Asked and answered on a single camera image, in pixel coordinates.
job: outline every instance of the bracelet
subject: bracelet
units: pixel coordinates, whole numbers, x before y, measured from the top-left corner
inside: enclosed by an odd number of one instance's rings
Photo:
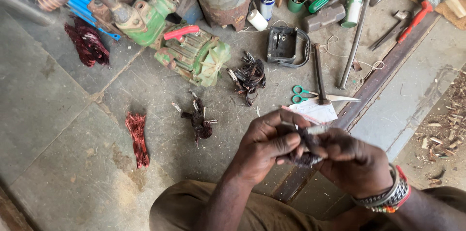
[[[408,178],[399,166],[391,167],[390,175],[393,178],[393,186],[385,193],[368,198],[356,199],[353,201],[356,205],[364,206],[374,212],[394,213],[403,205],[411,194],[411,186],[408,184]]]

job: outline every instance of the white paper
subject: white paper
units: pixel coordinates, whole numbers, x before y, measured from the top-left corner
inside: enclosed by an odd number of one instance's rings
[[[306,120],[319,124],[330,122],[338,118],[332,104],[320,106],[319,101],[314,99],[290,105],[288,108],[293,112],[303,115]]]

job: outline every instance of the brown trousers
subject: brown trousers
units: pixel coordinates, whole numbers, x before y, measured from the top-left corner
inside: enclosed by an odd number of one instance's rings
[[[167,188],[150,210],[150,231],[190,230],[204,209],[215,184],[185,180]],[[466,192],[439,187],[424,192],[466,212]],[[241,217],[239,231],[330,231],[329,221],[320,221],[263,195],[251,193]],[[364,231],[399,231],[383,214],[368,222]]]

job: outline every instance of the green screwdriver handle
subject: green screwdriver handle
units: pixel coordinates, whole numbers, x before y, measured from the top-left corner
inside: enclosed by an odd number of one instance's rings
[[[309,6],[309,12],[312,14],[317,12],[318,9],[322,8],[327,2],[330,0],[315,0],[312,2],[312,4]]]

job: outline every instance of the blue bottle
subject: blue bottle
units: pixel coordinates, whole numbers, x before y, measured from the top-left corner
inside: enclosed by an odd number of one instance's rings
[[[265,20],[270,21],[272,18],[272,12],[274,10],[275,0],[260,0],[260,14]]]

